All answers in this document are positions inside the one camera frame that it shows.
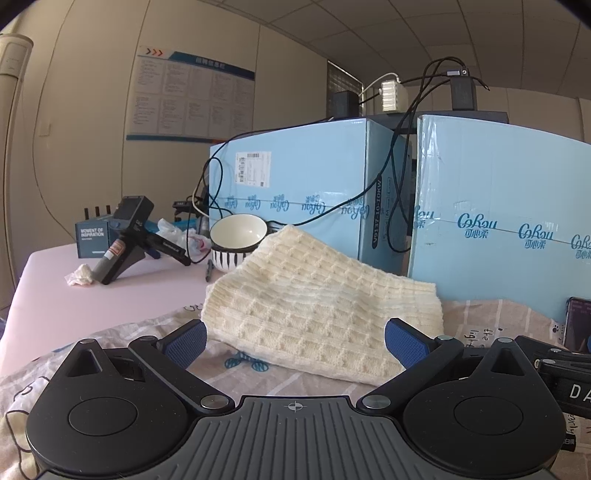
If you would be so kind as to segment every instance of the ceiling tile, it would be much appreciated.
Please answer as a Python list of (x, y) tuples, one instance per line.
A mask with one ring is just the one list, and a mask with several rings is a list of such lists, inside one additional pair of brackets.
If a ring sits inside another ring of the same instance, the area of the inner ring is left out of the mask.
[(346, 30), (341, 22), (315, 4), (296, 10), (273, 24), (304, 41), (328, 37)]
[(523, 0), (523, 13), (527, 17), (545, 18), (577, 25), (579, 19), (557, 0)]
[(319, 5), (349, 28), (375, 25), (400, 18), (388, 0), (322, 0)]
[(488, 86), (521, 86), (521, 49), (476, 45), (482, 80)]
[(573, 57), (591, 59), (591, 30), (581, 25), (577, 41), (574, 45)]
[(559, 95), (591, 99), (591, 60), (571, 59)]
[(458, 0), (462, 11), (481, 14), (521, 15), (521, 0)]
[(556, 93), (566, 72), (570, 50), (529, 48), (524, 51), (522, 88)]
[(404, 17), (458, 13), (457, 0), (390, 0)]
[(462, 14), (424, 15), (407, 21), (425, 46), (470, 43)]
[(422, 47), (393, 48), (380, 52), (380, 55), (388, 61), (402, 80), (422, 75), (425, 65), (430, 61), (429, 55)]
[(238, 10), (237, 8), (231, 7), (230, 5), (225, 5), (225, 4), (221, 4), (218, 2), (216, 2), (216, 5), (220, 8), (223, 8), (224, 10), (228, 10), (229, 12), (232, 12), (236, 15), (240, 15), (241, 17), (252, 20), (253, 22), (261, 23), (261, 24), (265, 23), (265, 21), (262, 18), (255, 17), (254, 15), (243, 12), (242, 10)]
[(524, 51), (562, 54), (565, 61), (570, 57), (577, 36), (577, 27), (556, 20), (541, 20), (525, 17)]
[(314, 40), (311, 44), (324, 52), (329, 58), (343, 56), (357, 56), (370, 53), (373, 50), (367, 43), (361, 40), (351, 31), (345, 31), (331, 35), (330, 37)]
[(356, 28), (355, 31), (376, 51), (420, 46), (417, 37), (404, 20), (391, 20), (370, 27)]
[(429, 55), (432, 59), (440, 59), (443, 57), (458, 57), (463, 60), (467, 66), (476, 65), (476, 56), (474, 55), (474, 48), (472, 44), (468, 45), (433, 45), (427, 47)]
[(277, 2), (275, 0), (225, 0), (224, 5), (237, 8), (266, 22), (272, 22), (310, 3), (311, 0), (290, 0), (289, 2)]
[(472, 41), (478, 45), (519, 46), (523, 20), (514, 14), (465, 14)]
[(364, 85), (369, 85), (376, 78), (391, 71), (388, 62), (377, 53), (344, 57), (337, 65), (357, 77)]

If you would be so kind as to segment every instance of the white bowl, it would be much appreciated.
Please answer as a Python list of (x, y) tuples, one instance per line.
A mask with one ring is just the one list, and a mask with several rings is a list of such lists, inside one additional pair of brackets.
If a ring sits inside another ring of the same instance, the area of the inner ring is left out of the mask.
[(209, 231), (214, 267), (224, 272), (234, 270), (267, 233), (267, 223), (256, 215), (238, 213), (218, 220)]

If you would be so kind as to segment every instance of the crumpled tissue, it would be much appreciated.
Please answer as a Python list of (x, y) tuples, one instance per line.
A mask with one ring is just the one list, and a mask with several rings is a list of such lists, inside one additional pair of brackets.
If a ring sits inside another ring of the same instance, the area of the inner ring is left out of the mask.
[(73, 285), (90, 285), (94, 281), (92, 270), (85, 263), (79, 266), (74, 273), (66, 275), (64, 278), (70, 287)]
[[(156, 233), (181, 248), (187, 248), (187, 231), (181, 230), (163, 218), (158, 221), (158, 231)], [(209, 238), (199, 235), (194, 228), (189, 229), (189, 254), (191, 257), (195, 257), (200, 252), (209, 250), (211, 247), (212, 243)]]

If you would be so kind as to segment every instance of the notice poster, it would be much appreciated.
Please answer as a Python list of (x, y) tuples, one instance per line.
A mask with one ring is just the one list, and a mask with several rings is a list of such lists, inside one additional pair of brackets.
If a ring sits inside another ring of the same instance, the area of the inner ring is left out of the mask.
[(250, 70), (140, 46), (132, 87), (127, 140), (212, 142), (252, 130)]

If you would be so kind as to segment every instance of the bed sheet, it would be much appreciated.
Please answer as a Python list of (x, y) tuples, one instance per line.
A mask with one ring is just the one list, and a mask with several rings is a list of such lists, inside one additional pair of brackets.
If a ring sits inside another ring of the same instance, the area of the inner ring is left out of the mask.
[[(201, 305), (189, 305), (172, 314), (127, 323), (92, 336), (103, 348), (127, 346), (141, 335), (161, 338), (199, 317), (201, 308)], [(467, 345), (487, 346), (498, 336), (522, 334), (548, 343), (560, 341), (561, 330), (555, 322), (509, 301), (444, 302), (443, 313), (445, 333), (457, 336)], [(63, 346), (19, 372), (0, 378), (1, 480), (33, 480), (37, 476), (38, 469), (25, 436), (27, 416), (70, 350), (71, 346)], [(207, 343), (206, 350), (188, 370), (231, 396), (236, 403), (242, 395), (349, 395), (355, 404), (373, 389), (370, 385), (271, 365), (215, 341)], [(566, 417), (569, 431), (577, 435), (577, 452), (560, 452), (552, 470), (561, 479), (591, 480), (591, 421)]]

